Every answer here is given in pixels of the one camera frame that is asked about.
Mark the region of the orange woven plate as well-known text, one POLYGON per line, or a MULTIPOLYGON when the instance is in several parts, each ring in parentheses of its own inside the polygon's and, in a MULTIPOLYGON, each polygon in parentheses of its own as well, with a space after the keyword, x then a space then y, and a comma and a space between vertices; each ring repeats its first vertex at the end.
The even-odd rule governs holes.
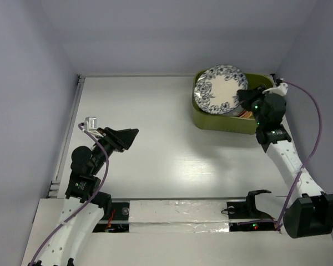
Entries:
POLYGON ((253 119, 253 113, 251 111, 246 111, 244 110, 243 112, 241 112, 238 115, 238 118, 242 118, 242 119, 253 119))

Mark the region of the blue floral white plate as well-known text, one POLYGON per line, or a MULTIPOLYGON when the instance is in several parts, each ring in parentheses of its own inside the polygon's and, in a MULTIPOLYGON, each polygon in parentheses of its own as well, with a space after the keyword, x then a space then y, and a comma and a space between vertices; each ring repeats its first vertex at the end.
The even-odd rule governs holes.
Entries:
POLYGON ((238 67, 216 65, 196 78, 193 98, 205 113, 237 117, 244 111, 237 92, 247 88, 248 79, 238 67))

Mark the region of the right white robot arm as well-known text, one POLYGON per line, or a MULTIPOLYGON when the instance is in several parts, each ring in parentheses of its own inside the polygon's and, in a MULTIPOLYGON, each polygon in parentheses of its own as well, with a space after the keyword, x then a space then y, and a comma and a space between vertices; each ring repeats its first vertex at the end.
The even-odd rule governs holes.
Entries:
POLYGON ((251 111, 257 127, 256 139, 279 170, 289 192, 275 223, 291 238, 331 234, 333 194, 327 194, 311 177, 282 124, 286 112, 286 83, 265 89, 238 90, 240 105, 251 111))

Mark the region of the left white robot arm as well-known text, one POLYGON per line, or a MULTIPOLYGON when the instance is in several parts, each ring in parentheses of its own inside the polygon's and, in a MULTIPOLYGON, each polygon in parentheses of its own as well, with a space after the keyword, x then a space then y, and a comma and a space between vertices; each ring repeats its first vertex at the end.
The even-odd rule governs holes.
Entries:
POLYGON ((131 147, 139 130, 113 130, 109 127, 88 130, 83 124, 78 127, 94 141, 94 145, 73 150, 71 173, 59 220, 29 265, 78 265, 97 223, 113 215, 112 197, 101 191, 107 173, 102 178, 98 178, 97 173, 102 167, 109 167, 112 153, 124 152, 131 147))

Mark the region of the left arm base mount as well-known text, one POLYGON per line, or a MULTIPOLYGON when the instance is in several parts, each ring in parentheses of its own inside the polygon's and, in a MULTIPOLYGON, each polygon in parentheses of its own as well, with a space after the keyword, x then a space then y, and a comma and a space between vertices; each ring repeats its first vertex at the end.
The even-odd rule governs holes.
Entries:
POLYGON ((129 202, 112 202, 110 215, 97 223, 93 233, 128 233, 129 212, 129 202))

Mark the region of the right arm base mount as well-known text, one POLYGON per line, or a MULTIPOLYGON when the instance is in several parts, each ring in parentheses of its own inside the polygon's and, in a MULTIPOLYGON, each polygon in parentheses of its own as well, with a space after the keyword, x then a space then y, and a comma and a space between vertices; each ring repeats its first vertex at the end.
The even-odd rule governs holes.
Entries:
POLYGON ((242 201, 227 201, 221 214, 228 216, 230 232, 278 231, 276 219, 257 208, 256 196, 270 194, 269 190, 249 191, 242 201))

